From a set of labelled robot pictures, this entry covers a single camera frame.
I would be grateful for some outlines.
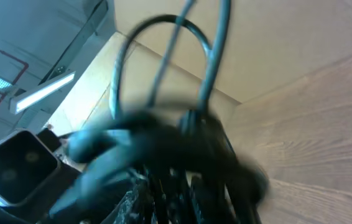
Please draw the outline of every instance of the wood grain panel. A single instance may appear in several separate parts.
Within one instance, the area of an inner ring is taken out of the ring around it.
[[[184,0],[115,0],[117,29],[179,14]],[[216,87],[245,102],[352,54],[352,7],[339,0],[236,0]],[[213,40],[219,0],[197,1],[188,16]],[[148,30],[140,43],[162,55],[173,26]],[[173,63],[203,78],[205,59],[192,34],[181,35]]]
[[[352,56],[238,106],[226,131],[271,178],[263,223],[352,223]]]

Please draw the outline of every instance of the gray cable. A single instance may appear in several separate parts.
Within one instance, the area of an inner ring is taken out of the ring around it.
[[[190,11],[190,9],[194,5],[194,3],[195,3],[195,0],[187,0],[186,4],[183,7],[182,13],[176,19],[175,29],[174,29],[172,36],[171,36],[171,39],[167,45],[165,55],[161,60],[160,67],[155,75],[154,85],[153,85],[151,93],[149,95],[149,101],[147,102],[148,107],[153,107],[155,105],[155,99],[157,98],[159,85],[164,77],[166,68],[169,64],[169,60],[173,54],[176,40],[178,37],[178,33],[180,32],[180,28],[182,27],[182,23],[185,20],[188,12]]]

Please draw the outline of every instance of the beige wall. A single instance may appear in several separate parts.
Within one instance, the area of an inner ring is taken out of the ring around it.
[[[115,0],[117,29],[127,34],[142,20],[179,14],[185,0]],[[233,0],[229,39],[216,87],[245,102],[352,54],[352,0]],[[189,15],[213,39],[219,0],[197,1]],[[172,25],[147,30],[138,41],[165,52]],[[203,78],[205,60],[184,32],[174,63]]]
[[[88,118],[108,114],[108,92],[113,65],[125,37],[115,33],[92,61],[73,89],[57,108],[48,123],[57,135],[81,129]],[[151,50],[134,45],[126,60],[121,99],[124,105],[145,100],[151,88],[161,57]],[[166,93],[179,93],[190,99],[197,97],[200,80],[188,72],[171,65],[160,88],[159,100]],[[210,101],[220,120],[225,124],[239,103],[215,91]]]

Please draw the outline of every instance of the red pipe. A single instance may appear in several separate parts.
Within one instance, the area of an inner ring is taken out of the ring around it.
[[[22,70],[17,74],[17,76],[15,77],[15,79],[13,79],[13,82],[12,82],[12,85],[15,85],[17,83],[17,81],[20,79],[20,77],[22,76],[22,74],[24,74],[24,72],[28,69],[29,67],[29,64],[23,60],[20,60],[18,58],[16,58],[15,56],[3,51],[3,50],[0,50],[0,53],[5,55],[5,56],[8,56],[9,58],[13,59],[13,60],[16,60],[17,62],[23,64],[23,68]],[[5,98],[5,94],[2,94],[2,96],[0,97],[0,104],[1,102],[4,100]]]

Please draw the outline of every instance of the black cable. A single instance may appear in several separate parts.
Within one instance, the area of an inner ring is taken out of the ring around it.
[[[208,111],[209,98],[215,84],[216,75],[219,70],[221,56],[225,48],[228,25],[230,20],[231,0],[221,0],[220,14],[218,19],[218,27],[216,29],[216,37],[213,43],[211,54],[207,61],[205,79],[201,85],[198,94],[198,109],[202,113]]]
[[[164,77],[166,68],[168,67],[169,60],[173,54],[175,45],[176,45],[176,40],[178,37],[178,33],[180,32],[180,28],[182,27],[182,22],[186,18],[188,12],[194,5],[195,0],[187,0],[186,4],[183,7],[182,13],[177,17],[176,19],[176,26],[174,31],[172,32],[170,41],[166,47],[165,55],[162,57],[160,67],[155,75],[154,78],[154,84],[152,86],[149,99],[147,102],[148,107],[153,107],[155,105],[155,99],[157,98],[158,90],[159,90],[159,85]]]
[[[132,32],[128,35],[126,41],[123,43],[121,50],[118,53],[118,57],[114,64],[113,79],[111,81],[111,94],[110,94],[110,110],[114,119],[118,118],[122,113],[121,104],[119,102],[120,90],[121,90],[121,76],[123,71],[123,65],[126,57],[127,50],[132,44],[133,40],[146,28],[163,22],[175,23],[177,16],[175,15],[161,15],[152,17],[142,23],[140,23]],[[205,55],[209,55],[211,51],[211,45],[205,34],[198,28],[194,23],[185,19],[182,22],[182,26],[187,28],[195,37],[199,40]]]

